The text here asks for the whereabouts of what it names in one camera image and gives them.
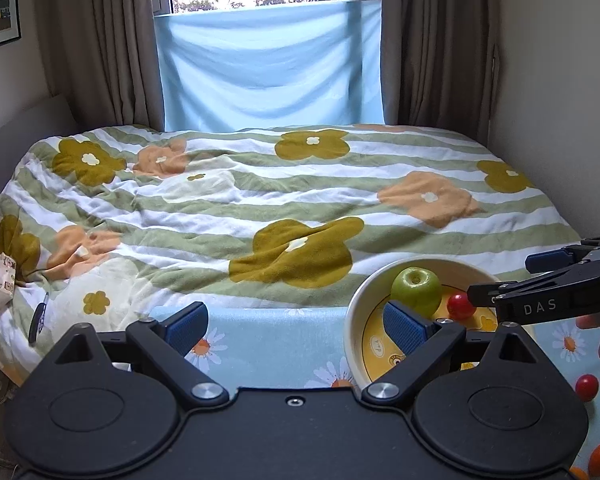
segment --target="daisy pattern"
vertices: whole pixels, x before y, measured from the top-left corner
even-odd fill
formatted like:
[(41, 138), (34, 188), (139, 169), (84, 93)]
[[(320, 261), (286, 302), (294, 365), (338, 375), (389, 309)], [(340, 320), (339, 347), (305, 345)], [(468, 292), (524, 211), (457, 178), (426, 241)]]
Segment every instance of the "daisy pattern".
[(569, 327), (569, 324), (564, 322), (554, 330), (554, 337), (554, 348), (562, 349), (560, 357), (568, 363), (579, 361), (580, 356), (587, 354), (583, 350), (587, 345), (580, 337), (580, 329), (576, 326)]
[(285, 314), (291, 317), (303, 317), (306, 316), (309, 312), (311, 312), (310, 308), (286, 308)]
[(226, 345), (219, 345), (217, 342), (223, 337), (224, 334), (219, 334), (217, 328), (213, 329), (211, 332), (207, 332), (206, 335), (190, 350), (188, 360), (204, 373), (209, 371), (209, 361), (219, 365), (222, 362), (222, 359), (216, 352), (226, 350)]
[(356, 381), (353, 380), (353, 375), (351, 375), (351, 370), (349, 370), (349, 364), (347, 364), (347, 360), (344, 357), (340, 359), (339, 373), (333, 363), (328, 361), (326, 369), (318, 368), (317, 370), (314, 370), (314, 374), (322, 382), (314, 380), (308, 381), (307, 384), (304, 385), (305, 388), (352, 388), (356, 385)]

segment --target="green apple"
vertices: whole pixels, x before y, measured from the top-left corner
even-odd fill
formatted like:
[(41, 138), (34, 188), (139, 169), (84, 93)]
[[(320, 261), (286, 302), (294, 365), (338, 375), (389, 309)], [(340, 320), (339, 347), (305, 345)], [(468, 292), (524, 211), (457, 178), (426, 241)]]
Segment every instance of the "green apple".
[(422, 317), (430, 319), (440, 306), (442, 285), (430, 270), (409, 267), (394, 280), (391, 299), (400, 301)]

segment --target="blue gripper pad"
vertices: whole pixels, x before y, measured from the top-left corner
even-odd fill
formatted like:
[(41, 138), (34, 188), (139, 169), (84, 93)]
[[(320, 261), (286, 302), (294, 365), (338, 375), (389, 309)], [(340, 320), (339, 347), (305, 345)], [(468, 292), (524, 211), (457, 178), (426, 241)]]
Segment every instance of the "blue gripper pad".
[(435, 323), (416, 314), (399, 301), (389, 301), (382, 311), (384, 332), (403, 354), (409, 355), (436, 331)]
[(208, 323), (206, 305), (196, 301), (161, 322), (158, 335), (185, 356), (205, 336)]
[(528, 272), (550, 272), (568, 267), (575, 263), (575, 256), (565, 249), (530, 254), (526, 257), (525, 267)]

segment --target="bowl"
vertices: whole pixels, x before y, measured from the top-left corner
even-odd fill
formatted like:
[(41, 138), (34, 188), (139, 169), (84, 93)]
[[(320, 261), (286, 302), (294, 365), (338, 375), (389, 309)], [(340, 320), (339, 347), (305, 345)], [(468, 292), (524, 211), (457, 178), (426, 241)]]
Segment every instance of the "bowl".
[[(382, 328), (382, 308), (389, 299), (394, 279), (407, 267), (432, 270), (440, 279), (443, 299), (433, 319), (448, 317), (446, 298), (449, 295), (458, 290), (466, 291), (474, 283), (499, 281), (484, 270), (452, 258), (408, 258), (376, 270), (351, 298), (344, 323), (345, 355), (360, 388), (368, 386), (404, 358)], [(497, 327), (494, 311), (490, 308), (478, 308), (473, 317), (461, 323), (470, 330), (492, 332)]]

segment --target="light blue cloth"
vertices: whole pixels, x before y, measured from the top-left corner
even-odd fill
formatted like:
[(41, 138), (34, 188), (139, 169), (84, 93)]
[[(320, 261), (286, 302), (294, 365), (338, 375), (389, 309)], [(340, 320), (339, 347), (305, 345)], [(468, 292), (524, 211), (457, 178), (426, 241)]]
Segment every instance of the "light blue cloth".
[[(155, 307), (165, 320), (178, 308)], [(232, 394), (251, 388), (327, 388), (353, 383), (344, 357), (346, 307), (209, 308), (205, 341), (187, 361)]]
[[(535, 326), (538, 344), (549, 356), (571, 386), (584, 374), (593, 374), (600, 382), (600, 329), (580, 330), (574, 319), (544, 323)], [(564, 338), (572, 339), (575, 350), (565, 348)], [(571, 341), (567, 344), (573, 348)], [(600, 390), (595, 399), (586, 404), (589, 413), (589, 434), (574, 465), (587, 470), (591, 452), (600, 444)]]
[(155, 18), (167, 131), (384, 123), (380, 0)]

